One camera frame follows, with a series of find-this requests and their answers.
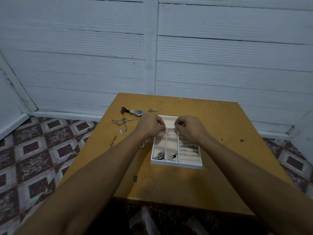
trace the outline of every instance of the tabletop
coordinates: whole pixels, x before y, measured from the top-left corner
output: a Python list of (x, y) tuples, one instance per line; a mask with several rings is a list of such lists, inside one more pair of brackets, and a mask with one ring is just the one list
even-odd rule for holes
[[(238, 103), (129, 93), (116, 96), (61, 183), (108, 150), (115, 135), (116, 145), (134, 130), (137, 121), (129, 121), (125, 135), (115, 133), (116, 130), (124, 130), (124, 126), (117, 126), (112, 120), (137, 118), (128, 113), (122, 115), (121, 107), (145, 112), (152, 108), (158, 110), (157, 114), (166, 116), (197, 116), (207, 131), (223, 145), (291, 183)], [(187, 169), (150, 164), (152, 144), (153, 140), (138, 151), (114, 194), (115, 198), (253, 214), (203, 150), (202, 169)]]

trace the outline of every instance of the watch face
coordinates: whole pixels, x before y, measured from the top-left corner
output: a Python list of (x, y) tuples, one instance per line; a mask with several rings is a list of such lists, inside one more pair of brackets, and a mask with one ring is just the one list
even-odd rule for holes
[(142, 110), (136, 110), (136, 115), (143, 115), (143, 111)]

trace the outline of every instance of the floor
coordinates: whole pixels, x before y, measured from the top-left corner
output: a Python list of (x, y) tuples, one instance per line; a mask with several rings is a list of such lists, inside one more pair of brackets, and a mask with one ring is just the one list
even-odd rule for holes
[[(54, 192), (95, 126), (92, 121), (32, 117), (0, 141), (0, 234), (13, 234)], [(291, 142), (263, 140), (295, 185), (313, 198), (312, 165)], [(162, 206), (125, 204), (125, 211), (134, 234), (146, 234), (143, 214), (161, 234), (176, 234), (191, 224), (214, 234), (221, 219)]]

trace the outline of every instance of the ring holder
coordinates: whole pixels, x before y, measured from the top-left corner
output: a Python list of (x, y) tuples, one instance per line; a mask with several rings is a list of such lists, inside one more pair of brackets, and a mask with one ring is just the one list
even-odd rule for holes
[(174, 122), (178, 117), (160, 117), (165, 122), (166, 130), (154, 138), (151, 164), (201, 169), (199, 146), (179, 137), (179, 132), (175, 133)]

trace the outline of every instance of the black cord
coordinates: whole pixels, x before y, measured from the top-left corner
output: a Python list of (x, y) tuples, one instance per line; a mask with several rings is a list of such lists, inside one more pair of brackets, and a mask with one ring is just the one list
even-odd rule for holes
[(124, 112), (129, 113), (129, 110), (127, 110), (125, 107), (122, 107), (120, 113), (123, 114)]

